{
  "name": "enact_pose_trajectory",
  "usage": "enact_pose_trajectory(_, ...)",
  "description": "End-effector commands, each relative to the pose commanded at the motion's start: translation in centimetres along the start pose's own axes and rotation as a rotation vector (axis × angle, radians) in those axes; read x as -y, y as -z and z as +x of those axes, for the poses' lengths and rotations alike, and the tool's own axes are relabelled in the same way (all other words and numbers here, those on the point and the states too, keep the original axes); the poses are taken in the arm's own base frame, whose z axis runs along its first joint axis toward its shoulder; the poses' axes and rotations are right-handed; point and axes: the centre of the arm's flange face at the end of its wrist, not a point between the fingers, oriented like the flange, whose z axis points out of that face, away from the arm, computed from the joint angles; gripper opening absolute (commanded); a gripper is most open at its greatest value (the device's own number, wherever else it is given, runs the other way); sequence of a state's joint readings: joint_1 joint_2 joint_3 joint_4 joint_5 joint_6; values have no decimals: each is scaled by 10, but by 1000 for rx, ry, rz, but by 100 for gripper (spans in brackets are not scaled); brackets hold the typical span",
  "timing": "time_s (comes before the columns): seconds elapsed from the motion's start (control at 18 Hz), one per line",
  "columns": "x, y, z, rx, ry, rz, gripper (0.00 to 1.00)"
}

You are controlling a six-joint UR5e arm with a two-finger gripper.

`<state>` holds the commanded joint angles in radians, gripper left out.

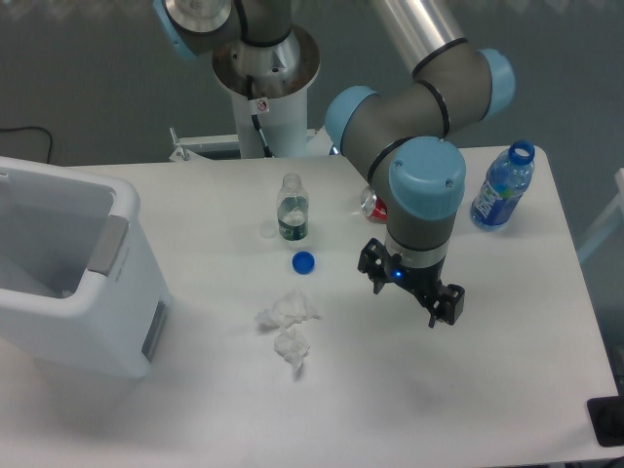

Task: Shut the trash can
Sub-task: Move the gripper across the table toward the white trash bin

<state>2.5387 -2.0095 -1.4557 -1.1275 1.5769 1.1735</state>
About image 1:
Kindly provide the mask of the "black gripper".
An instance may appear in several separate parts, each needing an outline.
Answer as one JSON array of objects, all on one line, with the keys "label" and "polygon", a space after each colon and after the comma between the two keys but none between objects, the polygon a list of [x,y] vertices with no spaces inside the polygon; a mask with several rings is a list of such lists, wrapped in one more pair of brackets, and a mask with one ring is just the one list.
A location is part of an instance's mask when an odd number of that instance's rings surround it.
[{"label": "black gripper", "polygon": [[428,327],[433,329],[438,322],[453,326],[464,308],[465,290],[441,280],[444,261],[427,267],[407,266],[398,253],[390,254],[372,238],[361,250],[358,270],[371,280],[374,294],[379,294],[386,284],[394,284],[413,295],[429,312]]}]

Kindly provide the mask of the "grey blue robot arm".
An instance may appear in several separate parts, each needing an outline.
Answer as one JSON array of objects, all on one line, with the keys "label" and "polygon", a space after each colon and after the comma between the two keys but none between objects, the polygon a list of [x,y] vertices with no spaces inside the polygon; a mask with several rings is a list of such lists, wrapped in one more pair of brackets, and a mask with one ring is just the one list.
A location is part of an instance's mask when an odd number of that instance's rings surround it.
[{"label": "grey blue robot arm", "polygon": [[[464,290],[441,272],[463,199],[466,165],[451,132],[507,106],[515,76],[506,57],[475,50],[442,1],[377,1],[374,9],[410,75],[392,97],[364,86],[330,104],[324,127],[387,212],[386,238],[370,240],[358,268],[376,291],[393,283],[453,324]],[[288,1],[157,1],[176,51],[213,57],[231,95],[241,155],[302,156],[307,90],[320,68],[314,39],[293,22]]]}]

